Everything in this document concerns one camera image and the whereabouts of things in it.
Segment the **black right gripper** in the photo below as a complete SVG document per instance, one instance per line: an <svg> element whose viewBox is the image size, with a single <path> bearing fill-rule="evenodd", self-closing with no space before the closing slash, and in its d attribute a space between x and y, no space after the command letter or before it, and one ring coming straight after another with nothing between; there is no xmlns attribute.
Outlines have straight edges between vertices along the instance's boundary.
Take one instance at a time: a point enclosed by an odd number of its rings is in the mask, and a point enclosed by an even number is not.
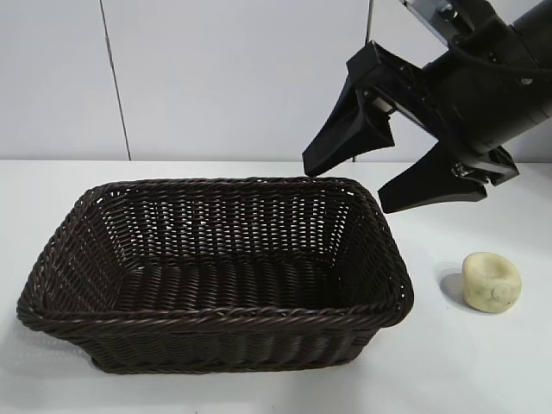
<svg viewBox="0 0 552 414"><path fill-rule="evenodd" d="M437 139L419 161L378 190L385 213L429 204L479 202L487 183L518 176L501 147L479 155L462 143L424 83L423 71L370 41L348 62L333 110L303 151L304 173L319 176L357 155L392 147L395 111Z"/></svg>

